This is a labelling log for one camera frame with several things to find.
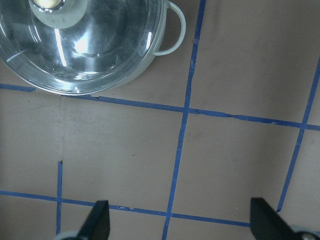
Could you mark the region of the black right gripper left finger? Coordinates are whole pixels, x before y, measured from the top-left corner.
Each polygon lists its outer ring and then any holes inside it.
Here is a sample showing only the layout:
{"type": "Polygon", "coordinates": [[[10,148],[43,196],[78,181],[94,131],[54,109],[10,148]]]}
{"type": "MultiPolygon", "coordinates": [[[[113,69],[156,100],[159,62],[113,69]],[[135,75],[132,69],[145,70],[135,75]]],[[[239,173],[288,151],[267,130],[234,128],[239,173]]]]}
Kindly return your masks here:
{"type": "Polygon", "coordinates": [[[110,236],[110,211],[108,200],[97,201],[80,228],[80,240],[107,240],[110,236]]]}

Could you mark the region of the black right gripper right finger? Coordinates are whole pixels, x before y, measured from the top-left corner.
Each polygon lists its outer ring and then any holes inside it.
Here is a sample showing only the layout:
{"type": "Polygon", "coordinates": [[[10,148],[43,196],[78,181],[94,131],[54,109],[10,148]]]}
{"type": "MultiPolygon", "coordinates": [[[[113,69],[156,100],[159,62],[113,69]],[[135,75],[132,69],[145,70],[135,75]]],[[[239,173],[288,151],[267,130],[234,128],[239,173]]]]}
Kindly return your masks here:
{"type": "Polygon", "coordinates": [[[250,200],[250,230],[256,240],[297,240],[296,233],[261,197],[250,200]]]}

